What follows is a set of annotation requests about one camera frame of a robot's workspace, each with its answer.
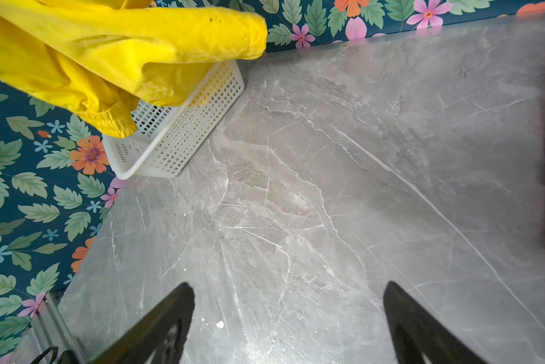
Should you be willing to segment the yellow shorts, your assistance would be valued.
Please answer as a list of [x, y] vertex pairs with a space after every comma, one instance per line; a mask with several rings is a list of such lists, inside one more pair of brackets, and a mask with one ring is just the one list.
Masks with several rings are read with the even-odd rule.
[[0, 80], [99, 132], [137, 131], [140, 101], [180, 106], [213, 65], [264, 53], [266, 21], [148, 1], [0, 1]]

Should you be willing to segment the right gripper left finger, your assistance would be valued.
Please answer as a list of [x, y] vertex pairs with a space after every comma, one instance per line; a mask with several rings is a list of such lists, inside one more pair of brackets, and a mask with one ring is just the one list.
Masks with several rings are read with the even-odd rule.
[[194, 309], [194, 290], [184, 282], [92, 362], [179, 363]]

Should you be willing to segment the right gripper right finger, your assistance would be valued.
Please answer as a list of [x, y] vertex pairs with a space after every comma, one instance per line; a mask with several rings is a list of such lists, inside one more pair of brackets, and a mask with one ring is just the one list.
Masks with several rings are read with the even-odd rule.
[[485, 364], [397, 283], [386, 285], [383, 305], [399, 363]]

